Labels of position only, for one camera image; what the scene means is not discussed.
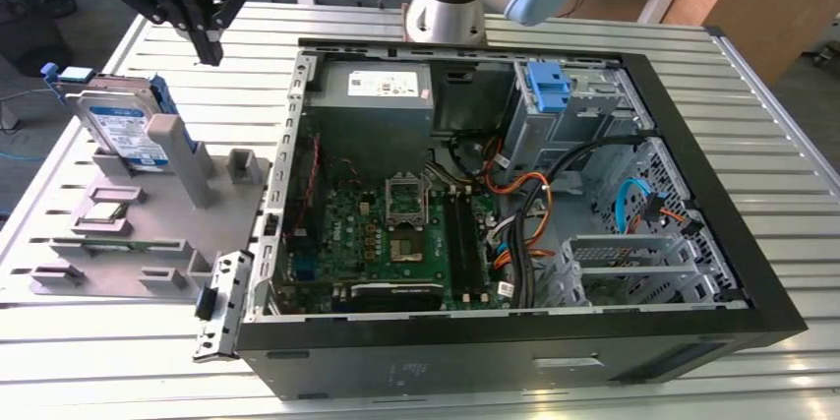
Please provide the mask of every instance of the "floor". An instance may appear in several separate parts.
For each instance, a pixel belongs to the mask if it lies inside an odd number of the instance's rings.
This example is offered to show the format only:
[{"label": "floor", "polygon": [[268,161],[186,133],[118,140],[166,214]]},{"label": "floor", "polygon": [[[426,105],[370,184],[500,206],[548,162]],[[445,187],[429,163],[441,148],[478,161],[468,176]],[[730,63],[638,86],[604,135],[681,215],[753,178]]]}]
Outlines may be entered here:
[{"label": "floor", "polygon": [[[78,11],[58,21],[58,27],[74,51],[74,64],[101,68],[134,17],[118,0],[76,0]],[[330,5],[374,7],[377,0],[320,0]],[[409,0],[385,0],[397,7]],[[0,58],[0,100],[25,90],[41,90],[38,79],[22,77]],[[821,70],[801,58],[773,87],[805,133],[834,167],[840,167],[840,72]],[[0,134],[0,153],[16,157],[46,156],[69,120],[69,113],[49,92],[36,91],[5,102],[21,122],[14,135]],[[38,171],[37,160],[0,157],[0,225],[14,208]]]}]

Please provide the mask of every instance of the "metal bracket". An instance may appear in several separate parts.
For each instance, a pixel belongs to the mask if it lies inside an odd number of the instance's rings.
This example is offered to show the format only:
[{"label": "metal bracket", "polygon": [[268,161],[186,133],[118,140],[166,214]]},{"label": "metal bracket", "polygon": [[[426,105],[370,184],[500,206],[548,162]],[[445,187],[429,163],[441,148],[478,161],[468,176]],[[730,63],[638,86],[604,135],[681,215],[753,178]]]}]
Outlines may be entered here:
[{"label": "metal bracket", "polygon": [[202,289],[196,304],[196,317],[204,320],[193,353],[193,361],[198,363],[238,359],[233,348],[252,265],[253,254],[244,250],[228,253],[214,261],[209,287]]}]

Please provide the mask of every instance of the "blue hard drive label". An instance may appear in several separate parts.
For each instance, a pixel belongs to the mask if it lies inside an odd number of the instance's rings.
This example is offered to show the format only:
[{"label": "blue hard drive label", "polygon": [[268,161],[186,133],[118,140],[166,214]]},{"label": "blue hard drive label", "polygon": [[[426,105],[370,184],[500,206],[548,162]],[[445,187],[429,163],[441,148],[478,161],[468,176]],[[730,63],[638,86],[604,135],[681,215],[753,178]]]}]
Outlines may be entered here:
[{"label": "blue hard drive label", "polygon": [[145,135],[148,120],[141,110],[90,107],[90,117],[117,154],[133,169],[161,171],[169,162],[162,148]]},{"label": "blue hard drive label", "polygon": [[141,117],[142,112],[136,108],[116,108],[116,107],[90,107],[92,113],[97,115],[113,115],[116,117]]}]

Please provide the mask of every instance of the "motherboard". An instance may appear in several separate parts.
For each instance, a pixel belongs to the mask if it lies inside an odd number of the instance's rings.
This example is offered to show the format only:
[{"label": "motherboard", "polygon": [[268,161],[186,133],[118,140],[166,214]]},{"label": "motherboard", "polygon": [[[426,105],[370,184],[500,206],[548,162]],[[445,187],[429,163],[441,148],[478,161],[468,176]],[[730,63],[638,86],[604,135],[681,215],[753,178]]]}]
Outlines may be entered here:
[{"label": "motherboard", "polygon": [[436,177],[328,191],[316,254],[292,256],[285,310],[306,314],[502,307],[482,238],[494,197]]}]

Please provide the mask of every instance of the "cable connector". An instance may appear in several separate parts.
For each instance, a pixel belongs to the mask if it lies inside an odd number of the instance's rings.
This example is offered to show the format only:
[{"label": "cable connector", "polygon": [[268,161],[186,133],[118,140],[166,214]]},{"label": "cable connector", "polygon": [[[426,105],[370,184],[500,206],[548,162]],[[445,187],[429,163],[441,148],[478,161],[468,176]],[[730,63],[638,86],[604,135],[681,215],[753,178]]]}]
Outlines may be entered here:
[{"label": "cable connector", "polygon": [[641,219],[644,221],[658,221],[661,215],[661,209],[665,206],[665,199],[668,198],[666,192],[657,192],[648,194],[644,199],[644,207],[641,208]]},{"label": "cable connector", "polygon": [[697,221],[693,218],[685,218],[685,220],[680,222],[680,233],[684,236],[694,236],[700,233],[700,230],[702,230],[704,227],[705,225],[701,221]]}]

